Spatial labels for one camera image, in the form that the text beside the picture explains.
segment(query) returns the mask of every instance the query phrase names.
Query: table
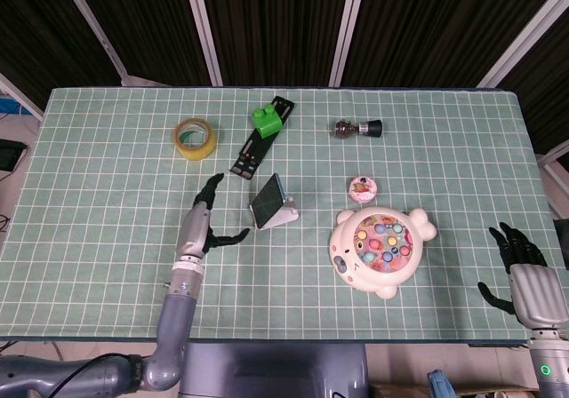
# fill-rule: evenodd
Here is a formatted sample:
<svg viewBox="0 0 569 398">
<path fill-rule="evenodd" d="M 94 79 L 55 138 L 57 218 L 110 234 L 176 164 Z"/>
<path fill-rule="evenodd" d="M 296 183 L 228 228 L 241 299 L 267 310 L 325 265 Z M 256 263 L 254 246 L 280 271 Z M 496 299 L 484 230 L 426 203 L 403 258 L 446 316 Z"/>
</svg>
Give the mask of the table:
<svg viewBox="0 0 569 398">
<path fill-rule="evenodd" d="M 228 171 L 249 115 L 275 95 L 296 108 L 253 180 L 220 183 L 212 227 L 233 235 L 250 226 L 247 205 L 273 172 L 301 216 L 210 251 L 191 337 L 526 337 L 477 290 L 484 281 L 509 296 L 486 232 L 499 221 L 528 231 L 563 269 L 514 94 L 268 88 L 54 90 L 0 256 L 0 337 L 152 339 L 182 216 L 207 178 Z M 191 116 L 218 131 L 202 162 L 172 144 Z M 342 117 L 380 118 L 384 135 L 336 139 L 328 130 Z M 378 182 L 377 205 L 422 207 L 439 231 L 387 301 L 349 288 L 328 259 L 336 214 L 358 207 L 347 184 L 362 174 Z"/>
</svg>

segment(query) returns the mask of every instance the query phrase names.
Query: phone stand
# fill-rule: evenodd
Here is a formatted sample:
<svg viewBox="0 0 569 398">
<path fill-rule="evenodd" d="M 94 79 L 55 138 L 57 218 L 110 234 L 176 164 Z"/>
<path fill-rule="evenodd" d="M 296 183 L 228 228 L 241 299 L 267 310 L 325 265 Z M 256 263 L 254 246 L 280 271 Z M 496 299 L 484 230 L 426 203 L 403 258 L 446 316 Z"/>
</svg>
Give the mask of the phone stand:
<svg viewBox="0 0 569 398">
<path fill-rule="evenodd" d="M 286 202 L 284 205 L 276 211 L 272 218 L 270 218 L 267 223 L 265 223 L 262 227 L 258 227 L 257 219 L 255 218 L 255 211 L 253 210 L 252 206 L 249 206 L 249 209 L 252 213 L 253 221 L 255 222 L 255 227 L 260 231 L 269 229 L 272 227 L 278 227 L 279 225 L 283 225 L 288 222 L 292 222 L 299 218 L 299 213 L 296 210 L 296 205 L 294 204 L 294 200 L 291 196 L 286 197 Z"/>
</svg>

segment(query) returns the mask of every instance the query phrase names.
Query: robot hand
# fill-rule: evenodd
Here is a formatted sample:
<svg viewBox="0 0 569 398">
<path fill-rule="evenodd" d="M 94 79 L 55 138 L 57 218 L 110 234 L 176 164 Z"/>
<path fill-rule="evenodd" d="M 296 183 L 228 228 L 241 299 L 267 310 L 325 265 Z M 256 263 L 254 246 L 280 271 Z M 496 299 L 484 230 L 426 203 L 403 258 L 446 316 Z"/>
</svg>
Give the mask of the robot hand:
<svg viewBox="0 0 569 398">
<path fill-rule="evenodd" d="M 215 189 L 222 180 L 223 173 L 210 177 L 197 194 L 194 206 L 186 215 L 178 235 L 176 251 L 180 259 L 187 256 L 203 259 L 211 248 L 240 243 L 249 233 L 249 228 L 246 228 L 235 236 L 213 234 L 210 227 L 211 209 L 215 199 Z"/>
<path fill-rule="evenodd" d="M 500 223 L 504 237 L 490 228 L 509 276 L 512 301 L 494 296 L 488 286 L 478 283 L 489 305 L 515 315 L 527 329 L 557 329 L 569 321 L 569 313 L 555 270 L 548 267 L 543 254 L 519 230 Z"/>
</svg>

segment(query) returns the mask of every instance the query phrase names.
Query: black curtain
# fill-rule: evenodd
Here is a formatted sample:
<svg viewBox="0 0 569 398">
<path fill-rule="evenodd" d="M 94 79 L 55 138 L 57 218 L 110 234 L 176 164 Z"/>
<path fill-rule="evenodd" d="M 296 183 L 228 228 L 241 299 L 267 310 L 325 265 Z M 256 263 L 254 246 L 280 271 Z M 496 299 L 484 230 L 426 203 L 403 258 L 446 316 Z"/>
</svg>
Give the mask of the black curtain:
<svg viewBox="0 0 569 398">
<path fill-rule="evenodd" d="M 41 109 L 55 87 L 120 85 L 73 0 L 0 0 L 0 72 Z"/>
<path fill-rule="evenodd" d="M 545 154 L 569 139 L 568 11 L 498 86 L 517 94 L 537 153 Z"/>
<path fill-rule="evenodd" d="M 87 0 L 128 73 L 211 85 L 189 0 Z"/>
<path fill-rule="evenodd" d="M 205 0 L 225 85 L 327 86 L 345 0 Z"/>
<path fill-rule="evenodd" d="M 362 0 L 342 85 L 475 87 L 546 0 Z"/>
</svg>

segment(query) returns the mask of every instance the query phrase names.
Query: pink toy lid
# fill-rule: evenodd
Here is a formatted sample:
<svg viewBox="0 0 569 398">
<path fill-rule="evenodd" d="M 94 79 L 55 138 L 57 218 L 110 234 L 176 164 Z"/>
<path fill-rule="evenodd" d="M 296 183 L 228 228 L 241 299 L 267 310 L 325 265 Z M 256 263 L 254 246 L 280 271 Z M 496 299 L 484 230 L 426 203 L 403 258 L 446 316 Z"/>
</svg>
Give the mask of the pink toy lid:
<svg viewBox="0 0 569 398">
<path fill-rule="evenodd" d="M 375 180 L 368 176 L 358 176 L 349 183 L 349 197 L 356 203 L 369 203 L 377 195 Z"/>
</svg>

